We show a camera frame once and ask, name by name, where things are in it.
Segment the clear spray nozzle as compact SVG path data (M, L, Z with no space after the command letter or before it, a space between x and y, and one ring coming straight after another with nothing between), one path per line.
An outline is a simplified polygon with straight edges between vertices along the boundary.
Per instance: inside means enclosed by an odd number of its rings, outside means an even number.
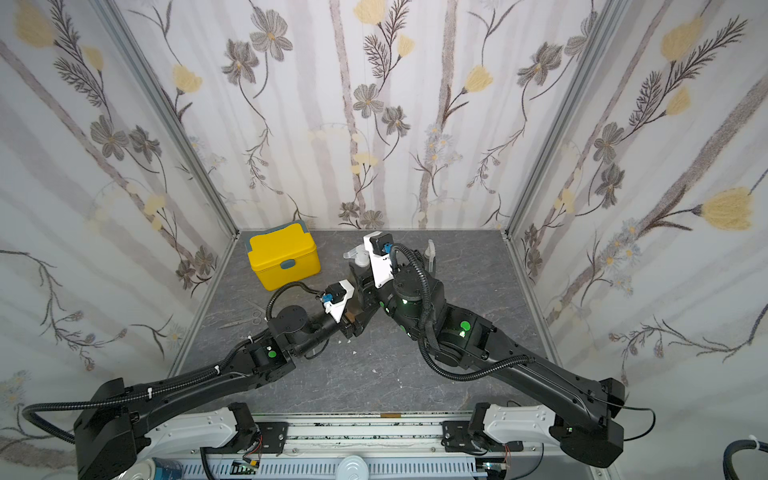
M343 254L354 270L365 270L370 267L370 256L364 244L359 244Z

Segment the grey translucent spray bottle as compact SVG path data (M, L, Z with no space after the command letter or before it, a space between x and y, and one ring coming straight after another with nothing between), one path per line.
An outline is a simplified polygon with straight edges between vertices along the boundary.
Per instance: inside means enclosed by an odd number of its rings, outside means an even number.
M436 275L436 266L437 266L437 253L436 253L436 245L432 239L429 239L427 241L427 247L424 250L424 259L425 259L425 265L426 265L426 271L431 275Z

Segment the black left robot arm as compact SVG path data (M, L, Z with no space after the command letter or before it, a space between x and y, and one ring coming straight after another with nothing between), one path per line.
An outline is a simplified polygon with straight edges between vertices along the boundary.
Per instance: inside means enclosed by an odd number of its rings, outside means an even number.
M243 340L224 359L184 375L127 386L103 383L74 423L77 477L112 479L149 449L149 434L167 421L219 398L258 389L294 368L294 359L337 332L359 336L379 309L346 307L339 319L308 316L291 305L267 320L267 328Z

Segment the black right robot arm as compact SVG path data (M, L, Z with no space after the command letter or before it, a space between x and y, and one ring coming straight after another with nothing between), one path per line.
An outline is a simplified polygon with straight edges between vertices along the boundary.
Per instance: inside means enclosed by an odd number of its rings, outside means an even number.
M382 287L371 268L352 264L350 276L366 310L384 310L438 375L457 382L492 377L548 407L554 413L548 434L581 463L606 468L623 453L624 429L615 418L625 388L618 380L579 376L535 354L491 321L448 303L436 279L429 281L430 322L421 325L422 283L409 265Z

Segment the yellow plastic storage box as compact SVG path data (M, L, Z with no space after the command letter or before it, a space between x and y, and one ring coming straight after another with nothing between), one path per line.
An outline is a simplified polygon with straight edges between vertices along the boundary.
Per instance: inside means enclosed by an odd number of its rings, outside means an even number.
M317 245L301 220L254 234L248 244L251 269L267 291L322 270Z

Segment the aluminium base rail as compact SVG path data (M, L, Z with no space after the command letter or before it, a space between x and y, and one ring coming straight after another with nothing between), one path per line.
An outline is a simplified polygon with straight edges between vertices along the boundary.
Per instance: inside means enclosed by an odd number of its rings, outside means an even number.
M156 428L140 455L166 460L184 479L604 479L565 454L546 430L553 413L491 406L470 412L257 415L255 439L226 453L234 416L216 410Z

